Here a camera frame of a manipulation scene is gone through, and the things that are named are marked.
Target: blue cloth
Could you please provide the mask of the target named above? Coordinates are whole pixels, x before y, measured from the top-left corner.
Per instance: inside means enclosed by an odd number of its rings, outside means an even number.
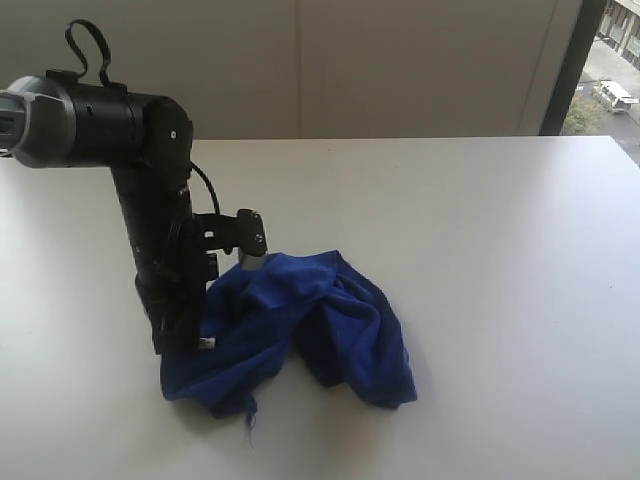
[[[363,401],[390,409],[417,399],[389,302],[337,251],[279,253],[260,270],[232,268],[209,288],[200,330],[215,347],[163,355],[162,392],[197,400],[214,417],[251,418],[251,392],[280,371],[292,345],[325,387],[346,382]]]

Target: white table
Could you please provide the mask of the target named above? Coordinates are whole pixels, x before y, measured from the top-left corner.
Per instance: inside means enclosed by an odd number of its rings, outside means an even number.
[[[640,170],[610,138],[197,142],[272,251],[389,296],[420,399],[290,360],[243,418],[163,400],[107,170],[0,162],[0,478],[638,479]],[[194,180],[199,211],[210,209]]]

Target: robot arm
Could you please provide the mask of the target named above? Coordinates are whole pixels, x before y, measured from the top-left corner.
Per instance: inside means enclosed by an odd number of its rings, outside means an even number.
[[[100,48],[102,86],[80,83],[87,61],[73,39],[75,24]],[[84,71],[48,70],[0,91],[0,148],[32,168],[111,169],[156,353],[197,349],[206,282],[219,275],[215,251],[237,247],[243,267],[260,267],[267,253],[262,219],[252,210],[220,213],[211,182],[191,163],[186,112],[168,97],[111,82],[111,54],[95,25],[75,20],[65,36]],[[192,170],[207,184],[215,213],[193,213]]]

